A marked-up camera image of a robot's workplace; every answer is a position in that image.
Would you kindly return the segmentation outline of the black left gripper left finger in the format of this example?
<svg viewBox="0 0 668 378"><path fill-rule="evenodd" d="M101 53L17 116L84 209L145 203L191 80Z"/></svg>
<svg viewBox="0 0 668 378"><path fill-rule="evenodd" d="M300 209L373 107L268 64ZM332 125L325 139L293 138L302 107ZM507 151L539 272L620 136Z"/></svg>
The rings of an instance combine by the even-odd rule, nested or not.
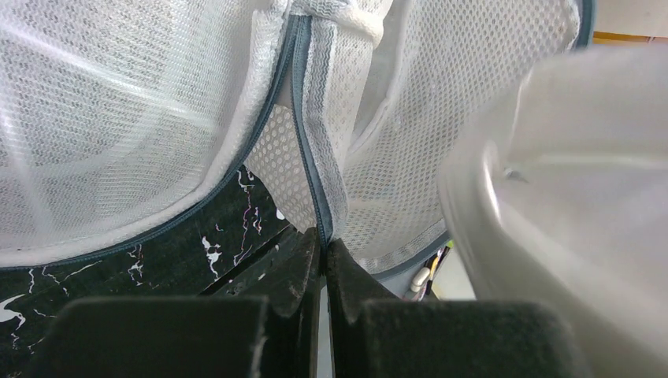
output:
<svg viewBox="0 0 668 378"><path fill-rule="evenodd" d="M235 296L84 298L50 326L29 377L313 377L320 239Z"/></svg>

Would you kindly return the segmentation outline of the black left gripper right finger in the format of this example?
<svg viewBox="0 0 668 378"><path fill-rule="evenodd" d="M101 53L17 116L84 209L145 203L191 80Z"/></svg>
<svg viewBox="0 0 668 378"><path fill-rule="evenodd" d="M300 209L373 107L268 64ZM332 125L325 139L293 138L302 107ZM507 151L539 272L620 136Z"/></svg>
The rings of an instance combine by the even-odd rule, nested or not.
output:
<svg viewBox="0 0 668 378"><path fill-rule="evenodd" d="M337 377L587 377L570 330L548 308L517 301L398 298L343 242L325 276Z"/></svg>

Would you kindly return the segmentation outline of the white mesh laundry bag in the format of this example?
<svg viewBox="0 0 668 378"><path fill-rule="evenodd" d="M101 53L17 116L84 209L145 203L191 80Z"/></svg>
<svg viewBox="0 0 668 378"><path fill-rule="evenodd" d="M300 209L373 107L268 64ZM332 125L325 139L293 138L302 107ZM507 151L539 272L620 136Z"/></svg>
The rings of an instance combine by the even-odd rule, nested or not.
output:
<svg viewBox="0 0 668 378"><path fill-rule="evenodd" d="M361 267L446 235L439 163L590 1L4 1L1 265L152 239L241 166Z"/></svg>

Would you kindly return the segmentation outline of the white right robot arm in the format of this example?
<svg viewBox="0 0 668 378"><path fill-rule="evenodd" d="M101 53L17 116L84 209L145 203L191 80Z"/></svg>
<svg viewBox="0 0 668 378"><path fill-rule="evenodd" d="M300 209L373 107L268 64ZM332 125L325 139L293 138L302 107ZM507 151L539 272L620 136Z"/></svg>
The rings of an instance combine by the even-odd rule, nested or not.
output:
<svg viewBox="0 0 668 378"><path fill-rule="evenodd" d="M535 65L472 117L438 178L478 299L540 302L598 377L667 374L667 47Z"/></svg>

